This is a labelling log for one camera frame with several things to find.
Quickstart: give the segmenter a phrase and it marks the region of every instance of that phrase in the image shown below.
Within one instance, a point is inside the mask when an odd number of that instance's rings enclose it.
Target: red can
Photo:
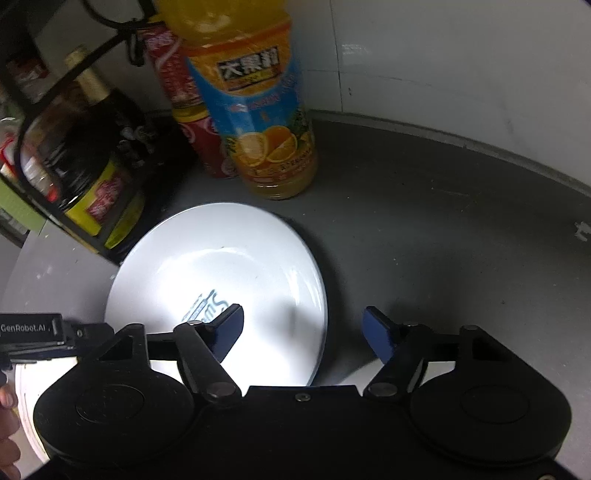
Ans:
[[[151,22],[161,20],[161,15],[150,18]],[[140,30],[139,34],[145,41],[148,56],[173,108],[186,108],[203,103],[185,59],[178,52],[182,40],[164,24]]]
[[[236,176],[234,162],[226,155],[222,139],[204,105],[173,110],[173,117],[199,154],[207,173],[217,179]]]

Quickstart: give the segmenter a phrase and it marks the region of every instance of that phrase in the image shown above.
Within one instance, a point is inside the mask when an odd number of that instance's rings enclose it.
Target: screw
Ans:
[[[236,386],[228,382],[214,382],[207,387],[207,393],[213,398],[223,398],[234,395]]]
[[[295,399],[297,401],[310,401],[312,400],[312,395],[310,395],[309,393],[296,393]]]
[[[396,395],[398,388],[396,385],[386,382],[377,382],[369,386],[369,393],[374,397],[392,397]]]

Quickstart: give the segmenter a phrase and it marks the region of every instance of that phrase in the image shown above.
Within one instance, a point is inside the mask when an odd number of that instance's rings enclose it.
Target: bottle label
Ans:
[[[109,160],[97,181],[66,215],[89,234],[97,235],[107,213],[128,184],[127,172],[119,168],[113,160]],[[124,210],[105,246],[109,249],[117,246],[138,222],[143,210],[144,195],[138,193]]]
[[[237,41],[184,47],[187,64],[242,177],[274,184],[315,156],[291,55],[291,23]]]

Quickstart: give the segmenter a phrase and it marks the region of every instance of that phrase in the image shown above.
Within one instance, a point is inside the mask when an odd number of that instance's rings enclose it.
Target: dark glass bottle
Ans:
[[[56,202],[68,217],[91,235],[97,235],[107,214],[125,188],[132,183],[121,166],[116,140],[98,118],[78,122],[45,159],[56,178]],[[133,229],[144,209],[140,191],[125,208],[105,243],[117,246]]]
[[[85,47],[78,47],[66,57],[66,66],[74,68],[87,55]],[[118,137],[117,148],[123,161],[133,170],[142,167],[154,152],[158,138],[151,122],[129,97],[109,87],[92,69],[84,70],[76,80],[91,105],[90,114]]]

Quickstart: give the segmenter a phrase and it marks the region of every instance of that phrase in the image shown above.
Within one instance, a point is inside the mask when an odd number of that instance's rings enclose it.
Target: printed logo on plate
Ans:
[[[197,297],[197,300],[184,315],[183,321],[209,323],[229,306],[230,304],[222,299],[217,290],[214,289],[207,295],[202,293]]]

